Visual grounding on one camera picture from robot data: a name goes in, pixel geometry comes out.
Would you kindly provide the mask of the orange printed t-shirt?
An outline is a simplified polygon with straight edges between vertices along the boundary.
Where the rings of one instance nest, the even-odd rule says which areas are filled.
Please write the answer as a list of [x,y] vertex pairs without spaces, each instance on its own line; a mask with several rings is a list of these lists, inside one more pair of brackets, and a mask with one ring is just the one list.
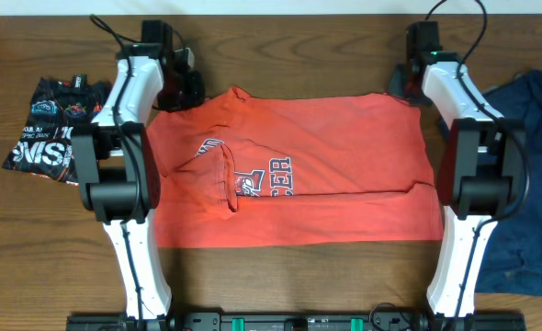
[[148,129],[167,248],[437,241],[420,110],[394,97],[263,99],[234,87]]

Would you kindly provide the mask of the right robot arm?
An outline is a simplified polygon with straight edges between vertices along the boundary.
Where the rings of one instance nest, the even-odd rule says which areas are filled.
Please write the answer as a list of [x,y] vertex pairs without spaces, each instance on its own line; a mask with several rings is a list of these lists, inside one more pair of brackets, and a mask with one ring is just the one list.
[[426,298],[434,326],[472,330],[486,246],[497,224],[522,206],[530,186],[524,124],[487,102],[465,58],[444,50],[433,20],[407,28],[406,63],[396,68],[390,88],[410,102],[435,106],[448,128],[435,184],[446,225]]

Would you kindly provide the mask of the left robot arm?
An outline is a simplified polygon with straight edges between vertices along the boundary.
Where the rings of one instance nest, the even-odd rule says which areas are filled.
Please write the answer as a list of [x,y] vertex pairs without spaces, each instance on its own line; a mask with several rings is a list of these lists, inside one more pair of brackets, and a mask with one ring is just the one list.
[[96,15],[90,20],[119,45],[118,75],[107,101],[71,138],[82,203],[92,211],[115,249],[127,303],[119,315],[68,317],[69,330],[170,330],[173,300],[165,280],[153,216],[160,178],[146,124],[153,109],[167,112],[201,105],[205,87],[193,52],[174,42],[181,35],[163,20],[144,20],[138,41],[115,32]]

